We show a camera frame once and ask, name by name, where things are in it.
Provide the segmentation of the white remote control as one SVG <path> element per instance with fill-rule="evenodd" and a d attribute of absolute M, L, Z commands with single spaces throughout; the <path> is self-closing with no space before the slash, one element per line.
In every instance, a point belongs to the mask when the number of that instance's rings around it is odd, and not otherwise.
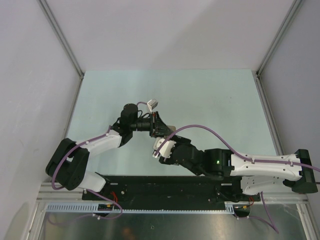
<path fill-rule="evenodd" d="M 177 128 L 173 125 L 167 125 L 166 133 L 164 134 L 164 138 L 166 139 L 168 136 L 170 136 L 173 132 L 175 132 Z"/>

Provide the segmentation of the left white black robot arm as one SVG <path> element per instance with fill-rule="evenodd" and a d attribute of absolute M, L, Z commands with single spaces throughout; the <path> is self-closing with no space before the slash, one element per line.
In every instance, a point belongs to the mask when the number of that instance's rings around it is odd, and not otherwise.
<path fill-rule="evenodd" d="M 81 188 L 93 191 L 100 200 L 107 199 L 111 188 L 103 176 L 87 170 L 89 160 L 108 150 L 124 146 L 135 131 L 148 132 L 150 137 L 157 140 L 175 131 L 175 127 L 166 125 L 159 113 L 153 110 L 157 106 L 156 101 L 151 100 L 146 105 L 148 112 L 139 115 L 138 104 L 126 104 L 116 122 L 99 136 L 84 141 L 63 139 L 45 169 L 46 174 L 51 177 L 52 188 L 68 191 Z"/>

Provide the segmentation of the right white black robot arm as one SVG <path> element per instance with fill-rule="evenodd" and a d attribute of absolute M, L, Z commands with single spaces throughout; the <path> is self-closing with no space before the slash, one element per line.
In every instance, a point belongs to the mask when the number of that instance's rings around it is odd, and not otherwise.
<path fill-rule="evenodd" d="M 161 164 L 180 165 L 196 176 L 204 175 L 216 181 L 236 179 L 238 183 L 230 188 L 230 193 L 216 190 L 217 195 L 229 201 L 242 201 L 276 186 L 285 186 L 297 194 L 318 192 L 306 149 L 289 155 L 267 156 L 266 162 L 259 162 L 259 155 L 235 154 L 221 148 L 198 150 L 191 140 L 174 136 L 170 140 L 156 138 L 152 155 Z"/>

